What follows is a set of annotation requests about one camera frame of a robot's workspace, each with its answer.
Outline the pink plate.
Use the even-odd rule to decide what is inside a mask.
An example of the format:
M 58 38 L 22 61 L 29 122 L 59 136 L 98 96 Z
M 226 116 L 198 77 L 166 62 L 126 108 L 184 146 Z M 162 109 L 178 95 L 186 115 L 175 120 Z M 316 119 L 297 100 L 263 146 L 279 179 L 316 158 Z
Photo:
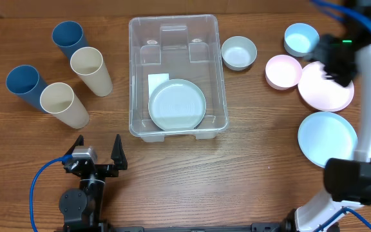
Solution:
M 333 80 L 326 78 L 325 66 L 321 62 L 313 62 L 303 68 L 298 90 L 303 100 L 320 111 L 340 111 L 346 108 L 354 97 L 354 84 L 342 87 Z

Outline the light blue plate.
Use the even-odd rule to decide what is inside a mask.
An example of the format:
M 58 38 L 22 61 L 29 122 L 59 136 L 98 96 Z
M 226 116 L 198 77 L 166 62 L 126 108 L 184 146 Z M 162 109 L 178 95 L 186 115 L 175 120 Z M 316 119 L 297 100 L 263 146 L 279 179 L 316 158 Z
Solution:
M 306 158 L 323 168 L 331 158 L 353 160 L 357 134 L 342 116 L 321 111 L 301 122 L 298 144 Z

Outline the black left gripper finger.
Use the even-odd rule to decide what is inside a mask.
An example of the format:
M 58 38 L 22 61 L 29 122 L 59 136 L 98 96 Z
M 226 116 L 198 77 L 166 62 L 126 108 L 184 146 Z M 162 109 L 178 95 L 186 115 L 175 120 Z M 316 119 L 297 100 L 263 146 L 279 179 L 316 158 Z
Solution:
M 73 143 L 73 145 L 71 146 L 71 148 L 65 153 L 65 155 L 71 155 L 74 151 L 74 149 L 77 147 L 77 146 L 83 146 L 84 145 L 84 137 L 82 135 L 79 135 L 77 137 L 77 140 Z
M 122 140 L 119 134 L 117 134 L 115 138 L 111 159 L 114 161 L 114 165 L 118 170 L 127 170 L 128 162 L 122 148 Z

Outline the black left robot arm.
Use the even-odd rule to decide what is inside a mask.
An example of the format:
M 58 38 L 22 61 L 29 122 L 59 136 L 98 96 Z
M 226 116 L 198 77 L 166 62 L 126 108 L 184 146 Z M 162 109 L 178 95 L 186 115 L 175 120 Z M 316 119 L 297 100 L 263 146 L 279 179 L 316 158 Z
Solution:
M 65 191 L 59 200 L 64 216 L 64 231 L 113 231 L 114 227 L 100 218 L 104 188 L 107 178 L 118 177 L 119 171 L 128 168 L 120 135 L 117 135 L 111 152 L 112 164 L 98 164 L 92 146 L 84 145 L 79 135 L 62 161 L 67 173 L 80 178 L 79 187 Z

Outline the light blue bowl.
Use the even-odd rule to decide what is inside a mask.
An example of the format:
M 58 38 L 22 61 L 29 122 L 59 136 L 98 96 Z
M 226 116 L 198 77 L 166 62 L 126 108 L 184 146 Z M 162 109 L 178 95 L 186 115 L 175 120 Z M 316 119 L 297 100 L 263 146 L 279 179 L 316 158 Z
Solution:
M 315 28 L 305 23 L 290 25 L 285 33 L 283 45 L 285 50 L 295 57 L 304 57 L 319 42 L 319 34 Z

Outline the pink bowl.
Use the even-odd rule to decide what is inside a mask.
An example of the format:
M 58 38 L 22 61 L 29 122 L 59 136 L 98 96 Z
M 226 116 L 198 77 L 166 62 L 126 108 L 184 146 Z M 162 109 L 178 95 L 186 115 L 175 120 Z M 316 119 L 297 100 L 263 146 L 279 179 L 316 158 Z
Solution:
M 297 85 L 301 79 L 301 64 L 289 55 L 276 55 L 269 59 L 265 67 L 267 83 L 276 90 L 287 90 Z

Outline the grey plate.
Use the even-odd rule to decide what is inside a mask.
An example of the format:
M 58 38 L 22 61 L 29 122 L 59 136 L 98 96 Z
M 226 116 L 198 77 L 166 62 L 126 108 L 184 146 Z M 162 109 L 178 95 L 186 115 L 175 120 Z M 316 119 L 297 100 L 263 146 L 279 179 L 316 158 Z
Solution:
M 158 85 L 148 102 L 152 121 L 162 130 L 192 130 L 205 113 L 207 103 L 202 90 L 183 79 L 171 79 Z

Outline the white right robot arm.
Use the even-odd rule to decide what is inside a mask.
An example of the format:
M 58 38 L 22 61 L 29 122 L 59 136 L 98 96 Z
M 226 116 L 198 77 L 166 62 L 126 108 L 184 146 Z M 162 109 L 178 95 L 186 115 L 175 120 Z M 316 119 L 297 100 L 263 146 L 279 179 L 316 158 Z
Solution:
M 338 20 L 346 32 L 342 38 L 325 35 L 309 60 L 322 62 L 325 78 L 342 88 L 361 76 L 361 127 L 352 158 L 328 159 L 324 188 L 287 216 L 281 226 L 284 231 L 326 231 L 347 213 L 371 205 L 371 1 L 313 3 L 322 11 L 341 12 Z

